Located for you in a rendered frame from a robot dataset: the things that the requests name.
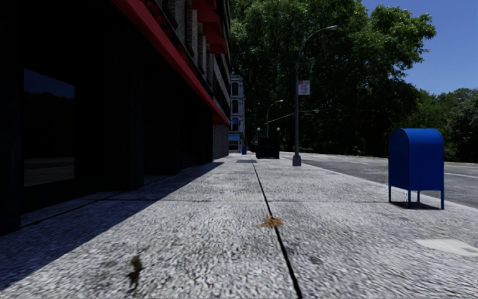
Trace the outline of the dark stairway railing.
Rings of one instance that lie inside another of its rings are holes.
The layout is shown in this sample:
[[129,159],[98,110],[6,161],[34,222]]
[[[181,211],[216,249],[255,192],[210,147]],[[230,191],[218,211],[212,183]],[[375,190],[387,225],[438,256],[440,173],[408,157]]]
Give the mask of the dark stairway railing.
[[279,134],[280,128],[277,127],[276,129],[276,136],[271,138],[262,138],[260,136],[261,128],[256,129],[257,132],[257,146],[255,150],[255,155],[257,159],[261,158],[273,158],[279,159]]

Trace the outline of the pale concrete building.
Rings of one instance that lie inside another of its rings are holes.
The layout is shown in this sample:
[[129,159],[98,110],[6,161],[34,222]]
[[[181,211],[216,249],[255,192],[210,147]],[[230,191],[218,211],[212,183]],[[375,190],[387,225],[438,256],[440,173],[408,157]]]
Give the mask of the pale concrete building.
[[229,152],[241,153],[245,146],[245,95],[243,78],[236,74],[232,74],[230,78],[231,122],[228,136]]

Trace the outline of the grey street lamp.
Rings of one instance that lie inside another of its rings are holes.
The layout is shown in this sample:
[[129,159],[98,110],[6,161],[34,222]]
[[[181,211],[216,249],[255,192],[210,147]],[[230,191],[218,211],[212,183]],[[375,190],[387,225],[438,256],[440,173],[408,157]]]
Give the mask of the grey street lamp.
[[338,25],[333,25],[333,26],[328,26],[324,28],[320,28],[313,33],[309,34],[305,39],[304,42],[301,44],[299,51],[298,51],[298,56],[296,59],[295,63],[295,69],[294,69],[294,74],[295,74],[295,111],[294,111],[294,132],[295,132],[295,139],[294,139],[294,156],[293,156],[293,166],[295,167],[300,167],[302,166],[302,158],[301,155],[299,154],[299,64],[300,64],[300,58],[301,54],[303,53],[303,50],[312,37],[314,37],[316,34],[322,31],[336,31],[339,28]]
[[282,103],[282,102],[284,102],[284,100],[277,100],[277,101],[273,102],[267,110],[267,114],[266,114],[266,138],[269,138],[269,112],[270,112],[270,109],[274,104]]

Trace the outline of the grey brick building red awnings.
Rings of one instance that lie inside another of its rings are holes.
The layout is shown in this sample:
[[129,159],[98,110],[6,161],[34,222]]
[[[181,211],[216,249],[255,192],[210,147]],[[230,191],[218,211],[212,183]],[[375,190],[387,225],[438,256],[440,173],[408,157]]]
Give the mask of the grey brick building red awnings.
[[0,235],[228,154],[231,0],[0,0]]

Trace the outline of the trees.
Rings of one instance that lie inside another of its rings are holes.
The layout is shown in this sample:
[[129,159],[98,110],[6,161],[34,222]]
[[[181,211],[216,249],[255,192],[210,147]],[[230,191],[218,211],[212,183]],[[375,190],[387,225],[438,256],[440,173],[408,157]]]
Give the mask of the trees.
[[384,157],[395,128],[435,128],[445,159],[478,163],[478,0],[231,0],[246,142],[281,128],[294,149]]

